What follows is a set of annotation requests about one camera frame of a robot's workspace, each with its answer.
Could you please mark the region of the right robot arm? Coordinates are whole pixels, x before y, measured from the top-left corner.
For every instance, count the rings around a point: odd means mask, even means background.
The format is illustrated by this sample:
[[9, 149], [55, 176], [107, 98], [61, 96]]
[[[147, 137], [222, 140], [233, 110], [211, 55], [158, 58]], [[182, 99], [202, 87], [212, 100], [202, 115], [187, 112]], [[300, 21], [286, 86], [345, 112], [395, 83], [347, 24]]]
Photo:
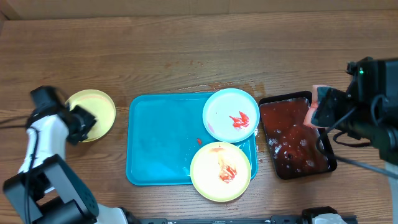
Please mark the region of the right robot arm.
[[[389, 178], [392, 196], [392, 219], [397, 222], [397, 59], [365, 57], [348, 62], [347, 74], [352, 76], [346, 91], [326, 85], [314, 85], [312, 102], [304, 124], [323, 128], [315, 147], [327, 158], [371, 170]], [[353, 139], [364, 139], [356, 147], [379, 151], [385, 167], [378, 168], [337, 156], [322, 149], [320, 143], [334, 129], [336, 141], [345, 134]]]

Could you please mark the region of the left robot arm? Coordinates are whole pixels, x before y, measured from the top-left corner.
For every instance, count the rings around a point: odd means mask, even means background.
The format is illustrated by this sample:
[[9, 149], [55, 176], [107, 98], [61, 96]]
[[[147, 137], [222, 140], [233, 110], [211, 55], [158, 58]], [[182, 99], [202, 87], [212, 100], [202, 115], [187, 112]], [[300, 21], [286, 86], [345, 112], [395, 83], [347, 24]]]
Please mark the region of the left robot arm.
[[39, 105], [27, 120], [27, 155], [3, 192], [24, 223], [97, 223], [98, 203], [65, 162], [66, 143], [86, 139], [96, 123], [76, 106]]

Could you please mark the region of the pink and green sponge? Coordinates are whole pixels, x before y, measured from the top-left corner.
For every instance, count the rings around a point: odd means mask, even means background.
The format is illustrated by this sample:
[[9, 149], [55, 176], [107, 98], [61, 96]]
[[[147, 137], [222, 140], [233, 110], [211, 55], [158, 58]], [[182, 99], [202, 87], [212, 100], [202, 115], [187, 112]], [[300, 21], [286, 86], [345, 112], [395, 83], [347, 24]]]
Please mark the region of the pink and green sponge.
[[329, 128], [331, 126], [330, 121], [319, 121], [314, 118], [314, 114], [318, 110], [319, 102], [318, 102], [318, 94], [321, 93], [323, 96], [330, 89], [330, 86], [326, 85], [313, 85], [312, 86], [312, 102], [310, 108], [305, 115], [303, 124], [310, 128]]

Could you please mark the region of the light blue plate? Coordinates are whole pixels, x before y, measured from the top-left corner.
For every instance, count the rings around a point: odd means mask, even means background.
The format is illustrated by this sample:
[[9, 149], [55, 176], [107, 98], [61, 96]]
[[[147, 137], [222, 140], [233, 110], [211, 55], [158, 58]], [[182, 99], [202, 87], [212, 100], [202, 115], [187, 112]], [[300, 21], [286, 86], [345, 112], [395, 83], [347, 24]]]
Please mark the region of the light blue plate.
[[247, 92], [227, 88], [213, 93], [202, 112], [205, 129], [221, 142], [236, 143], [254, 134], [260, 120], [259, 107]]

